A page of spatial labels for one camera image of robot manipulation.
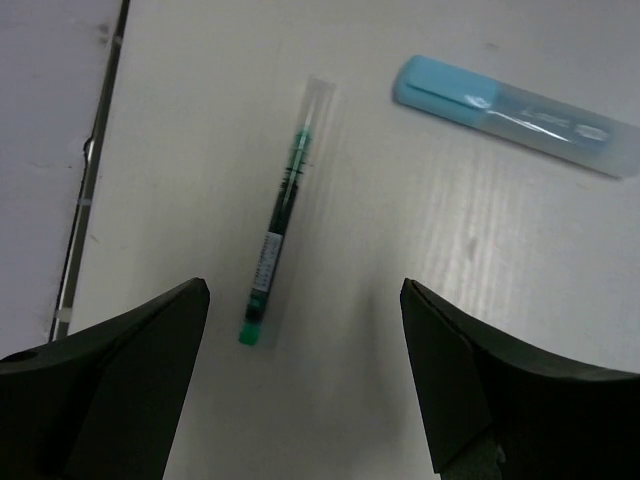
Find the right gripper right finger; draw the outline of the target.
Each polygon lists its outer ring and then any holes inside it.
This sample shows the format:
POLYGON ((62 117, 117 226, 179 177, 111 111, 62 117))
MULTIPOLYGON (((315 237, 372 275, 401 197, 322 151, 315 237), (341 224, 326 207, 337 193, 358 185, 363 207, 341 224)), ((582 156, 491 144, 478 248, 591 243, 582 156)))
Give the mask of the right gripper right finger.
POLYGON ((635 479, 639 377, 526 343, 406 280, 401 311, 443 479, 635 479))

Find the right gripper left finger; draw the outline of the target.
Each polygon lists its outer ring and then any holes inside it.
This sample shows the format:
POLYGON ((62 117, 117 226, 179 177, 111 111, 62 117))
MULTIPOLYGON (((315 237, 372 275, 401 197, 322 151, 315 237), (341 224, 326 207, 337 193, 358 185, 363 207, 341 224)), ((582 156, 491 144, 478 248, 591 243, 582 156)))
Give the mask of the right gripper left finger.
POLYGON ((163 477, 210 292, 190 279, 1 361, 4 479, 163 477))

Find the blue highlighter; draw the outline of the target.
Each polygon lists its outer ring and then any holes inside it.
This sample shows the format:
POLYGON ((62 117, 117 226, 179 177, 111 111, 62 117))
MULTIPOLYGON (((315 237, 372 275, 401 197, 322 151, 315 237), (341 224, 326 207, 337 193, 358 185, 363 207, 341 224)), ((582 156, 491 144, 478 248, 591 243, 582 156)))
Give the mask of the blue highlighter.
POLYGON ((614 177, 639 174, 639 129, 444 62, 416 55, 394 100, 614 177))

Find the green pen refill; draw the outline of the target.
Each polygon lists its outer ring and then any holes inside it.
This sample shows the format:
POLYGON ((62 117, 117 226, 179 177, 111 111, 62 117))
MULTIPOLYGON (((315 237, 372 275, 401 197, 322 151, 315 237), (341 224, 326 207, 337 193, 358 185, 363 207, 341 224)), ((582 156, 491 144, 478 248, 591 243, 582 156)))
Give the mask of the green pen refill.
POLYGON ((311 77, 307 82, 286 168, 272 208, 268 230, 262 242, 259 261, 238 335, 238 341, 242 345, 254 346, 260 339, 299 187, 314 146, 314 139, 320 128, 322 117, 328 110, 328 104, 334 90, 334 84, 317 77, 311 77))

